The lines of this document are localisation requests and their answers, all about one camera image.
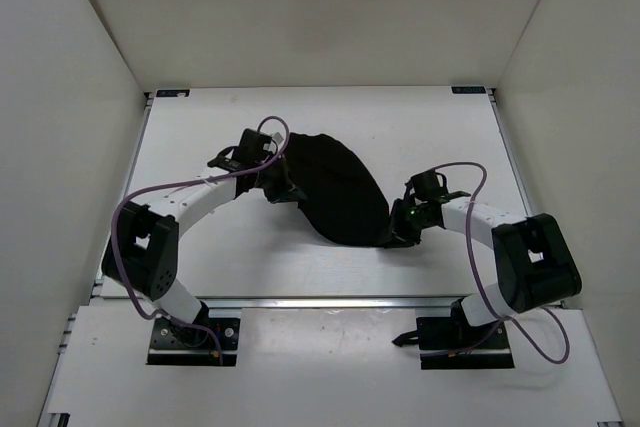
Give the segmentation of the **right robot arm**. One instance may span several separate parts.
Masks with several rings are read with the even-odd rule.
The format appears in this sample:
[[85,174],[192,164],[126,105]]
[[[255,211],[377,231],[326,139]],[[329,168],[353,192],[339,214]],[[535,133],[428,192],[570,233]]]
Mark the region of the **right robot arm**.
[[411,247],[432,227],[462,234],[478,292],[457,302],[449,338],[471,347],[484,325],[579,294],[582,279],[556,219],[515,215],[448,190],[431,169],[410,178],[391,210],[388,246]]

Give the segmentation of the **left table corner label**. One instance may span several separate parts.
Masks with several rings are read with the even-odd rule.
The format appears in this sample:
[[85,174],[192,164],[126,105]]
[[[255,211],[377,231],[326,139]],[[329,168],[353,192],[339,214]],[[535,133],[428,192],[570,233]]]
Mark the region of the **left table corner label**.
[[156,98],[186,98],[190,95],[189,89],[158,89]]

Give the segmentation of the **right table corner label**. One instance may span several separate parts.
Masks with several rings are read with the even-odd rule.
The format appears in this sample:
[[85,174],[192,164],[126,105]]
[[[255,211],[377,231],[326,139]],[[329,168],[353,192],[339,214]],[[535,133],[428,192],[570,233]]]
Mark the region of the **right table corner label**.
[[484,86],[452,86],[451,91],[454,95],[484,95],[486,93]]

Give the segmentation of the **table corner label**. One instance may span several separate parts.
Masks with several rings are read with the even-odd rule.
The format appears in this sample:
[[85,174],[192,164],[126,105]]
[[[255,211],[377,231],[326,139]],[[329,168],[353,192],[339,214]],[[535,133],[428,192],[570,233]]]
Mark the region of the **table corner label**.
[[156,98],[186,98],[190,95],[189,89],[158,89]]
[[452,86],[451,91],[454,95],[484,95],[486,93],[484,86]]

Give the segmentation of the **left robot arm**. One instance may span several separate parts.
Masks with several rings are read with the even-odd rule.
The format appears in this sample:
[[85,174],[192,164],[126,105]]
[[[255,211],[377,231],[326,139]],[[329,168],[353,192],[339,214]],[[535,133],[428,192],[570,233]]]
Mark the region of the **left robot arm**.
[[204,304],[178,280],[181,237],[205,216],[260,186],[284,165],[292,133],[246,129],[236,146],[223,149],[187,181],[142,188],[127,195],[111,219],[102,273],[125,288],[139,315],[162,315],[188,345],[208,336]]

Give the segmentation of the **black skirt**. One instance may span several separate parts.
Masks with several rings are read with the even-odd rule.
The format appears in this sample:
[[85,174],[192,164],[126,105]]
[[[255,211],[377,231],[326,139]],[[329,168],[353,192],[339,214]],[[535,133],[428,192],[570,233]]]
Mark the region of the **black skirt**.
[[377,247],[389,235],[389,204],[360,158],[326,135],[292,133],[284,155],[306,195],[295,202],[315,231],[338,245]]

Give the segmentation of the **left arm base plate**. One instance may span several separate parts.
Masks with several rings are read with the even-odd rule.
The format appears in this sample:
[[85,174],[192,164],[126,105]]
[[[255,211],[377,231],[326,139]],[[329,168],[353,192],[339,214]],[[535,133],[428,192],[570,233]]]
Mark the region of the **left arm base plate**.
[[222,353],[206,332],[173,324],[158,317],[151,331],[147,364],[151,366],[235,367],[240,340],[241,311],[210,309],[208,328]]

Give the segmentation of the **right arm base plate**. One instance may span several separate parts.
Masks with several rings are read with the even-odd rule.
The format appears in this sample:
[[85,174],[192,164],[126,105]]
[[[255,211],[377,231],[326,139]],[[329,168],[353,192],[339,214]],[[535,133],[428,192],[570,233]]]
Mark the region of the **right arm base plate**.
[[455,301],[448,316],[421,314],[416,328],[397,336],[396,347],[417,346],[422,370],[505,370],[515,367],[506,327],[471,326]]

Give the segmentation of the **aluminium table front rail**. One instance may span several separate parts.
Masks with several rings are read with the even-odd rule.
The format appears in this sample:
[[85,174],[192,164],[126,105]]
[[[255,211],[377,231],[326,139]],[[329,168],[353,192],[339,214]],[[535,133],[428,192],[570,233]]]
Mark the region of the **aluminium table front rail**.
[[93,299],[127,301],[145,318],[153,319],[159,314],[168,314],[181,319],[195,317],[202,304],[209,309],[364,309],[364,308],[437,308],[448,311],[450,306],[462,298],[455,296],[401,296],[401,297],[211,297],[196,298],[192,294],[177,297],[163,297],[156,300],[136,294],[134,298],[120,295],[115,297],[97,296]]

